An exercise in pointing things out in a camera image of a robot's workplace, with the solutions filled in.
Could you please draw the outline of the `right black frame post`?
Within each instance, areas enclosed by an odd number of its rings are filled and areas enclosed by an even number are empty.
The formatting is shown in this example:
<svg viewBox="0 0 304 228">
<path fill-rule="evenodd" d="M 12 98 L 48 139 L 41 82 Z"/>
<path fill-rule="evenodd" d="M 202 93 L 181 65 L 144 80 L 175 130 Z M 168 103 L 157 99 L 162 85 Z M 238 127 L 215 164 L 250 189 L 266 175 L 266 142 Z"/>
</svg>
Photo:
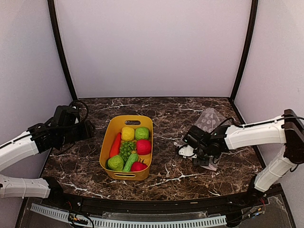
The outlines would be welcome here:
<svg viewBox="0 0 304 228">
<path fill-rule="evenodd" d="M 235 82 L 232 88 L 232 92 L 230 94 L 230 102 L 234 103 L 238 90 L 241 84 L 241 80 L 243 77 L 243 73 L 245 71 L 245 66 L 247 63 L 247 58 L 249 55 L 250 51 L 250 46 L 251 46 L 251 41 L 254 33 L 254 28 L 255 28 L 255 22 L 256 22 L 256 17 L 257 17 L 257 9 L 258 9 L 258 0 L 252 0 L 251 1 L 251 8 L 250 8 L 250 14 L 249 14 L 249 19 L 248 19 L 248 26 L 247 26 L 247 32 L 246 32 L 246 37 L 244 41 L 244 46 L 242 50 L 242 55 L 239 63 L 239 67 L 237 70 Z"/>
</svg>

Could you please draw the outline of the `black front rail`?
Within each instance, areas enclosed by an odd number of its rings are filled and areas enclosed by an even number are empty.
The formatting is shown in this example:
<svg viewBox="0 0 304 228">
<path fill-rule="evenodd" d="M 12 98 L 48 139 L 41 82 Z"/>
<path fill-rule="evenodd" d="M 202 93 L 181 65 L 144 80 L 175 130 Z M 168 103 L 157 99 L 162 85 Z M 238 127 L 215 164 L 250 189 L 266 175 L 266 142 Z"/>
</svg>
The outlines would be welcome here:
<svg viewBox="0 0 304 228">
<path fill-rule="evenodd" d="M 83 213 L 126 212 L 164 214 L 207 211 L 237 212 L 245 204 L 248 184 L 205 182 L 196 178 L 146 181 L 60 181 L 63 192 L 43 204 Z"/>
</svg>

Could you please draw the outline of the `clear zip top bag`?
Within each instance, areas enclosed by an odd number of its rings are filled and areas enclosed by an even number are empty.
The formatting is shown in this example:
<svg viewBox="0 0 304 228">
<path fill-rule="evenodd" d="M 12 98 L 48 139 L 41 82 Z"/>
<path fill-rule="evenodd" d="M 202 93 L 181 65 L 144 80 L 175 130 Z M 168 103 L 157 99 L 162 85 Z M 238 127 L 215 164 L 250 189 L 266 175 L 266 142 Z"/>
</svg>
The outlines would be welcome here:
<svg viewBox="0 0 304 228">
<path fill-rule="evenodd" d="M 218 112 L 214 108 L 207 108 L 202 112 L 202 114 L 197 119 L 194 125 L 210 133 L 224 120 L 225 117 L 220 114 L 220 112 Z M 174 145 L 177 146 L 178 150 L 180 147 L 187 147 L 186 143 L 182 140 L 175 142 Z M 201 167 L 211 171 L 216 171 L 218 168 L 218 164 L 215 164 L 213 162 L 213 157 L 211 157 L 209 159 L 209 165 L 201 165 Z"/>
</svg>

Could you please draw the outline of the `red toy apple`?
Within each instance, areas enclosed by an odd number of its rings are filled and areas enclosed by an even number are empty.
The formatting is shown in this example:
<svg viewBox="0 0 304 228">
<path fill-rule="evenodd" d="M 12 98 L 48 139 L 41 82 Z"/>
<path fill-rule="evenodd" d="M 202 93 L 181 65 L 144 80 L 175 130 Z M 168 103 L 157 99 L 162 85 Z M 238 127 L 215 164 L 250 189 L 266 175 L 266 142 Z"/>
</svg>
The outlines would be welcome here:
<svg viewBox="0 0 304 228">
<path fill-rule="evenodd" d="M 149 140 L 141 139 L 136 143 L 136 151 L 139 155 L 148 155 L 152 151 L 152 144 Z"/>
</svg>

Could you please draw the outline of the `green toy grapes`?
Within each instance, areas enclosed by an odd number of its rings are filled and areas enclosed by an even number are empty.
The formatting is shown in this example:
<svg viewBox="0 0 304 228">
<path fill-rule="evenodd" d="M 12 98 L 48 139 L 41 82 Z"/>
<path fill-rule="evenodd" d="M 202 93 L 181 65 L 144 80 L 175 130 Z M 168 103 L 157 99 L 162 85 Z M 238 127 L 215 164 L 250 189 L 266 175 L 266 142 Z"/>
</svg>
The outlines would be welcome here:
<svg viewBox="0 0 304 228">
<path fill-rule="evenodd" d="M 127 141 L 122 142 L 120 146 L 119 155 L 123 158 L 124 162 L 126 162 L 129 156 L 132 154 L 133 151 L 136 149 L 136 142 Z"/>
</svg>

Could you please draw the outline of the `black frame post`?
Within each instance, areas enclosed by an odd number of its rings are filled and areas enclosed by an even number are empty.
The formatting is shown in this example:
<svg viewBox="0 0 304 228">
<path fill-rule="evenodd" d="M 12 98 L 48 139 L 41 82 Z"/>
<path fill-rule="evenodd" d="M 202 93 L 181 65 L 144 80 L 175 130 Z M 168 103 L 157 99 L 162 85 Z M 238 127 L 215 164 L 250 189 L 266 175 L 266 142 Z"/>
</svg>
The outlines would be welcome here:
<svg viewBox="0 0 304 228">
<path fill-rule="evenodd" d="M 63 43 L 61 40 L 60 31 L 59 31 L 59 24 L 58 24 L 58 19 L 57 19 L 55 1 L 47 0 L 47 3 L 48 3 L 49 17 L 50 17 L 50 21 L 51 21 L 52 30 L 53 30 L 53 36 L 55 39 L 57 53 L 58 53 L 61 67 L 62 67 L 62 70 L 64 73 L 66 84 L 67 84 L 67 87 L 68 87 L 72 100 L 77 100 L 78 97 L 76 95 L 76 90 L 75 90 L 75 87 L 72 82 L 71 74 L 69 72 L 67 59 L 66 59 L 64 48 L 63 48 Z"/>
<path fill-rule="evenodd" d="M 232 92 L 230 94 L 230 102 L 234 103 L 238 90 L 241 84 L 241 80 L 243 77 L 243 73 L 245 71 L 245 66 L 247 63 L 247 58 L 249 55 L 250 51 L 250 46 L 251 46 L 251 41 L 254 33 L 254 28 L 255 28 L 255 22 L 256 22 L 256 17 L 257 17 L 257 9 L 258 9 L 258 0 L 252 0 L 251 1 L 251 8 L 250 8 L 250 14 L 249 14 L 249 19 L 248 19 L 248 26 L 247 26 L 247 32 L 246 32 L 246 37 L 244 41 L 244 46 L 242 50 L 242 55 L 239 63 L 239 67 L 237 70 L 235 82 L 232 88 Z"/>
</svg>

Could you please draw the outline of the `red toy tomato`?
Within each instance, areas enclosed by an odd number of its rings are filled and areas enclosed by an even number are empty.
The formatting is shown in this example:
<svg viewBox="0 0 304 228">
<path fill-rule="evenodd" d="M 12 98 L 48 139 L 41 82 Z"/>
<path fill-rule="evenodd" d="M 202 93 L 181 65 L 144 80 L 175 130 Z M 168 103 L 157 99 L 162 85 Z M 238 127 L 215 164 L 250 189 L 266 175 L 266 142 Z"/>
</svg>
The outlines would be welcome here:
<svg viewBox="0 0 304 228">
<path fill-rule="evenodd" d="M 137 171 L 142 171 L 145 170 L 148 166 L 143 163 L 143 162 L 134 162 L 131 166 L 131 172 L 137 172 Z"/>
</svg>

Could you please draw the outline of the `yellow toy lemon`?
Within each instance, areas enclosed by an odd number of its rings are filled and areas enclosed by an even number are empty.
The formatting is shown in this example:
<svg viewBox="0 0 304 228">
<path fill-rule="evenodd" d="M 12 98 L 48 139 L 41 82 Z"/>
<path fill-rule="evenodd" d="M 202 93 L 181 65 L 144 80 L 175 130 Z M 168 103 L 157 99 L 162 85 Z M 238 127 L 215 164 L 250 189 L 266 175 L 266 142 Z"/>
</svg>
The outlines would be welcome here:
<svg viewBox="0 0 304 228">
<path fill-rule="evenodd" d="M 123 127 L 121 130 L 121 139 L 123 141 L 133 141 L 135 139 L 135 130 L 131 127 Z"/>
</svg>

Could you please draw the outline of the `yellow plastic basket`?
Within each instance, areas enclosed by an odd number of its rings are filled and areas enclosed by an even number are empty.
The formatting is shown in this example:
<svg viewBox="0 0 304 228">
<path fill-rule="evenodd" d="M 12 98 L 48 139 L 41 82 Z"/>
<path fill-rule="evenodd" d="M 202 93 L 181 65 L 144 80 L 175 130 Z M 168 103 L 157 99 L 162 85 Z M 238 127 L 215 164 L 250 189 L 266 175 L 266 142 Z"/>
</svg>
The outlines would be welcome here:
<svg viewBox="0 0 304 228">
<path fill-rule="evenodd" d="M 149 176 L 153 122 L 147 116 L 121 115 L 106 130 L 100 165 L 114 180 L 142 181 Z"/>
</svg>

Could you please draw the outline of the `green toy lettuce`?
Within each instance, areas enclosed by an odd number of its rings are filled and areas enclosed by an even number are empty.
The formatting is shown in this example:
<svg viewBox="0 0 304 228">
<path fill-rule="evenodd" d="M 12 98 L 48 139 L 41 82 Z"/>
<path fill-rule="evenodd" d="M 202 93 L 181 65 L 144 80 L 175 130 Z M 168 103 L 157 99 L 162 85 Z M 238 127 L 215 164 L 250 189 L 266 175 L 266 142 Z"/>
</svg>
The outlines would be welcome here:
<svg viewBox="0 0 304 228">
<path fill-rule="evenodd" d="M 120 155 L 116 155 L 108 159 L 107 165 L 113 171 L 122 171 L 124 169 L 124 160 Z"/>
</svg>

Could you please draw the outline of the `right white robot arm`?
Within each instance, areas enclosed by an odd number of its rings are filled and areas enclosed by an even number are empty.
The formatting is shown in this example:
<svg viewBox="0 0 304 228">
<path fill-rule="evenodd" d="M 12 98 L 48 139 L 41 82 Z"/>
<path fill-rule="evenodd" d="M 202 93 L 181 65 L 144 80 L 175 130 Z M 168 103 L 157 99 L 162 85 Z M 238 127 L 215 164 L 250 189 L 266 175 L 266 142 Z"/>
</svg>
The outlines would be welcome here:
<svg viewBox="0 0 304 228">
<path fill-rule="evenodd" d="M 223 152 L 247 146 L 281 144 L 276 157 L 255 177 L 253 188 L 245 192 L 242 201 L 253 206 L 277 180 L 291 168 L 304 162 L 304 119 L 293 110 L 262 122 L 231 125 L 222 123 L 210 133 L 192 126 L 183 140 L 200 158 L 219 158 Z"/>
</svg>

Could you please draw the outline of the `orange toy carrot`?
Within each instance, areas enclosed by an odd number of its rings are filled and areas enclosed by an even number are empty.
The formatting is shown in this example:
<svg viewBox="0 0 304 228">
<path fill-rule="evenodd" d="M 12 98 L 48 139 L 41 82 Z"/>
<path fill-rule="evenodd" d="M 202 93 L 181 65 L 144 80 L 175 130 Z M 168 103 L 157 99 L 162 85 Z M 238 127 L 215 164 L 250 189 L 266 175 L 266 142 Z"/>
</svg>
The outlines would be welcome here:
<svg viewBox="0 0 304 228">
<path fill-rule="evenodd" d="M 121 145 L 121 133 L 118 133 L 112 147 L 110 149 L 109 158 L 112 158 L 114 156 L 117 156 L 120 152 L 120 145 Z"/>
</svg>

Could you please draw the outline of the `green toy cucumber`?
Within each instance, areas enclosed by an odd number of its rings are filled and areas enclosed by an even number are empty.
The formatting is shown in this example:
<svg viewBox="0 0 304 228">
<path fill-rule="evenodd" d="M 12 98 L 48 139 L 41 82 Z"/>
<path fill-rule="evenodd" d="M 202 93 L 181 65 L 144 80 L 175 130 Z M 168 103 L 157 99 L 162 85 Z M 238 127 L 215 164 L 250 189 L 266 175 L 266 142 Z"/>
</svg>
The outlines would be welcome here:
<svg viewBox="0 0 304 228">
<path fill-rule="evenodd" d="M 123 171 L 124 172 L 130 172 L 131 171 L 131 167 L 133 165 L 133 163 L 137 162 L 138 161 L 138 154 L 137 153 L 132 153 L 127 162 L 125 163 L 124 165 L 124 168 L 123 168 Z"/>
</svg>

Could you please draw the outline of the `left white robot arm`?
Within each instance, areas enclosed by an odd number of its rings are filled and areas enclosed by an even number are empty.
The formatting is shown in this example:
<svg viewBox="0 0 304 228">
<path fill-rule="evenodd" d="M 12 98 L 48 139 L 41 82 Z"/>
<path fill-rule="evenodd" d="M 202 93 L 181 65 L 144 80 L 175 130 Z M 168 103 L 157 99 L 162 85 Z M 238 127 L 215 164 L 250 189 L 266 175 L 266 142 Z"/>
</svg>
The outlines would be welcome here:
<svg viewBox="0 0 304 228">
<path fill-rule="evenodd" d="M 95 126 L 85 120 L 70 126 L 49 126 L 36 124 L 15 139 L 0 146 L 0 170 L 50 149 L 60 150 L 64 145 L 93 138 Z M 39 179 L 12 178 L 0 176 L 0 197 L 49 199 L 57 207 L 67 203 L 67 196 L 53 177 Z"/>
</svg>

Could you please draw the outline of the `green toy cabbage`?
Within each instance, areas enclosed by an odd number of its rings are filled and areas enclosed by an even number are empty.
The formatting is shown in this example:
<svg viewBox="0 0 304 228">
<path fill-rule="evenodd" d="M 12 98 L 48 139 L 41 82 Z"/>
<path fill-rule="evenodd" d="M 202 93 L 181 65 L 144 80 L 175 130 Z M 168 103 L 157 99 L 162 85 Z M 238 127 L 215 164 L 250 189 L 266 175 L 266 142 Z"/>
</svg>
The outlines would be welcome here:
<svg viewBox="0 0 304 228">
<path fill-rule="evenodd" d="M 147 127 L 139 127 L 135 129 L 136 140 L 148 140 L 150 137 L 150 131 Z"/>
</svg>

